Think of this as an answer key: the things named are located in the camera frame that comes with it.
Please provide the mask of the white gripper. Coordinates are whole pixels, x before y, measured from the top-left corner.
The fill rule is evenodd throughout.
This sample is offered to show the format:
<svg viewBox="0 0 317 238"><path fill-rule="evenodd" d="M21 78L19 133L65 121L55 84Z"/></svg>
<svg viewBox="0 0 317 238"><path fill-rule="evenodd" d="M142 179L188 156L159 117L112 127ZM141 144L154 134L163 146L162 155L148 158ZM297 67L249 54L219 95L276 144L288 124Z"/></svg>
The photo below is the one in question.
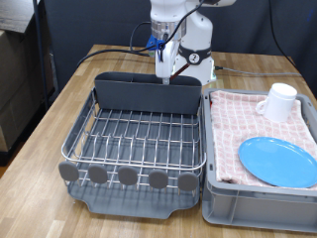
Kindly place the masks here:
<svg viewBox="0 0 317 238"><path fill-rule="evenodd" d="M162 84L169 85L178 48L178 41L170 41L156 50L156 76L162 78Z"/></svg>

